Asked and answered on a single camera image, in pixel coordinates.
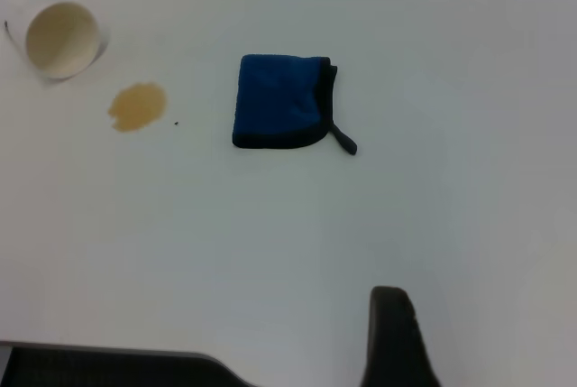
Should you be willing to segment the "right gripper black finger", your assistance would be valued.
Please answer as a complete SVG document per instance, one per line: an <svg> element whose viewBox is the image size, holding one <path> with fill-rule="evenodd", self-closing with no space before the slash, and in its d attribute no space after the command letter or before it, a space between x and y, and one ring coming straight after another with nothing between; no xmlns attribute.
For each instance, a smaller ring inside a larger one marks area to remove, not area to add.
<svg viewBox="0 0 577 387"><path fill-rule="evenodd" d="M371 290L367 361L361 385L441 385L429 360L415 307L401 288L377 286Z"/></svg>

